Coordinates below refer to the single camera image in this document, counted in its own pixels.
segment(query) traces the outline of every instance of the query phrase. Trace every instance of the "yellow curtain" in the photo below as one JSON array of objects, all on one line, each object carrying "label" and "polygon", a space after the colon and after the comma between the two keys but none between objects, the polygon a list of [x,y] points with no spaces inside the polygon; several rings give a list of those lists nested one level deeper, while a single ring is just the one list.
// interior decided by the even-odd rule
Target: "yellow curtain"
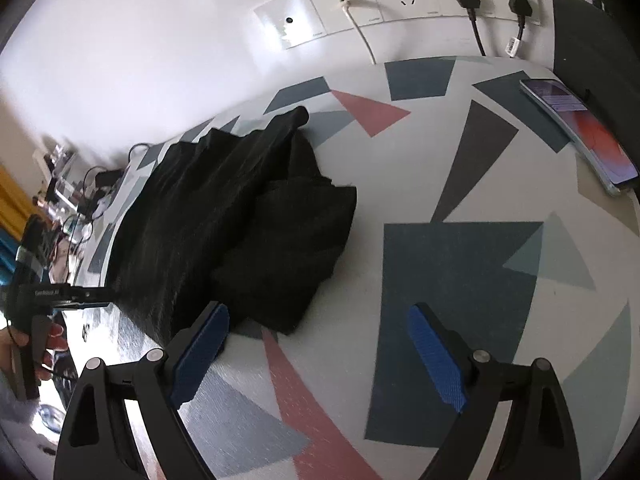
[{"label": "yellow curtain", "polygon": [[0,226],[20,241],[27,219],[38,210],[0,164]]}]

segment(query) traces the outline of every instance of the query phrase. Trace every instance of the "smartphone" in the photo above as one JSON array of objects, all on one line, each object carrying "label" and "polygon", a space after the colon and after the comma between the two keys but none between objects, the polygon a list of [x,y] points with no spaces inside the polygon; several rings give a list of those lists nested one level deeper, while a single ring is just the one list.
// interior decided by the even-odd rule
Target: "smartphone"
[{"label": "smartphone", "polygon": [[566,86],[556,79],[523,79],[520,89],[564,130],[610,195],[638,185],[638,168],[625,150]]}]

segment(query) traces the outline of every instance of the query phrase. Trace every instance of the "black plug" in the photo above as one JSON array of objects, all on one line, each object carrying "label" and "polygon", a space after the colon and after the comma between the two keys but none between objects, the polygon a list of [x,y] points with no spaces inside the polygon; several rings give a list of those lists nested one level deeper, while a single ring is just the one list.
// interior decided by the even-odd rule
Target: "black plug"
[{"label": "black plug", "polygon": [[533,14],[529,0],[509,0],[511,12],[518,15],[518,39],[522,39],[526,19]]},{"label": "black plug", "polygon": [[482,46],[482,41],[480,40],[480,34],[478,33],[478,25],[476,25],[476,9],[480,8],[480,0],[457,0],[460,4],[460,7],[466,9],[466,13],[469,15],[469,19],[471,20],[471,26],[474,30],[474,35],[476,37],[476,43],[478,44],[478,48],[480,49],[480,54],[486,56],[484,53],[484,47]]}]

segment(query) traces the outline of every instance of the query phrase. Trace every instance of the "table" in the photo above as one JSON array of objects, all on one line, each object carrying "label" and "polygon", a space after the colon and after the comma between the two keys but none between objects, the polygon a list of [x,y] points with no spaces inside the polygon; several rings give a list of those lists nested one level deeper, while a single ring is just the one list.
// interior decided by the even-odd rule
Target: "table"
[{"label": "table", "polygon": [[[180,410],[218,478],[417,479],[454,412],[406,334],[416,301],[500,360],[553,363],[585,480],[615,456],[640,415],[638,201],[604,193],[519,92],[523,77],[553,74],[479,57],[329,74],[131,161],[95,223],[78,284],[104,283],[120,220],[169,145],[197,142],[210,127],[244,135],[303,104],[322,173],[358,189],[347,247],[299,329],[283,336],[243,323]],[[114,306],[69,313],[67,325],[78,369],[92,356],[115,364],[156,346]],[[135,403],[129,411],[147,468],[162,478]],[[486,477],[507,412],[498,409],[473,478]]]}]

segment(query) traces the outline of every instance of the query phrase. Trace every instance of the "red triangle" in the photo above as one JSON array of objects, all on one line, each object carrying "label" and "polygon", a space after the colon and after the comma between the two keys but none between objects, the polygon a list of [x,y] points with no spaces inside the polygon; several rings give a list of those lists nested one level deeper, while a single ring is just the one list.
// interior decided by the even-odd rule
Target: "red triangle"
[{"label": "red triangle", "polygon": [[336,428],[265,328],[262,340],[282,421],[311,440],[293,457],[300,480],[382,480]]},{"label": "red triangle", "polygon": [[411,113],[407,110],[402,110],[402,108],[360,97],[359,95],[347,94],[347,92],[338,90],[331,90],[331,93],[355,117],[360,126],[369,134],[369,137],[375,137]]}]

